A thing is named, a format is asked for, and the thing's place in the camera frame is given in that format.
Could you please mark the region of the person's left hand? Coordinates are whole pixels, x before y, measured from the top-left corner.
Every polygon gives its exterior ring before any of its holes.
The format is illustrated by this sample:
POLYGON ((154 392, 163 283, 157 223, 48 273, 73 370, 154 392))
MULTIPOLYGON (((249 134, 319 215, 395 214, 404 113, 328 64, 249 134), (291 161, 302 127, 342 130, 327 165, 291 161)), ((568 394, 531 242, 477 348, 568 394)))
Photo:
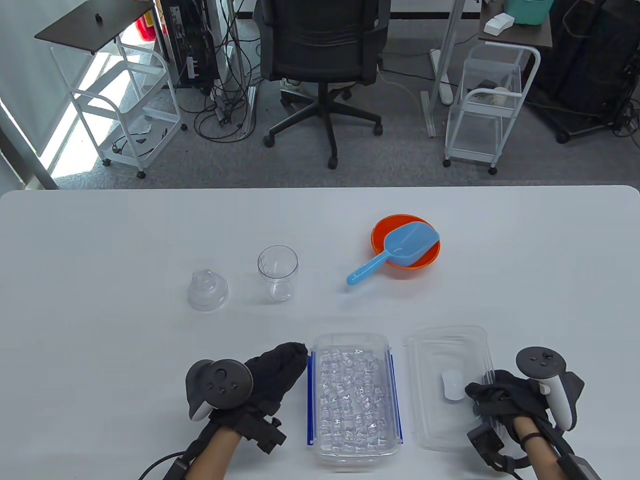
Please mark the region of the person's left hand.
POLYGON ((286 342, 260 356, 244 362, 253 380, 252 391, 245 402, 233 409, 215 409, 209 419, 231 427, 231 418, 251 414, 256 418, 274 416, 282 400, 306 371, 308 349, 304 343, 286 342))

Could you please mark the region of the person's right hand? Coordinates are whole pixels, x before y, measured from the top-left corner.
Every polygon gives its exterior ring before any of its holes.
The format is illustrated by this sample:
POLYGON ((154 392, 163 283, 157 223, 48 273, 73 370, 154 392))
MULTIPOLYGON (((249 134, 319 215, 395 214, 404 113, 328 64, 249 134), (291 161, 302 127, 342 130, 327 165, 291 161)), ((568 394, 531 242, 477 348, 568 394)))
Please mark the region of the person's right hand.
POLYGON ((478 404, 481 416, 493 418, 503 425, 510 438, 521 441, 515 429, 516 418, 530 419, 540 432, 553 432, 545 396, 533 380, 514 376, 507 370, 494 370, 494 382, 471 382, 465 386, 466 395, 478 404))

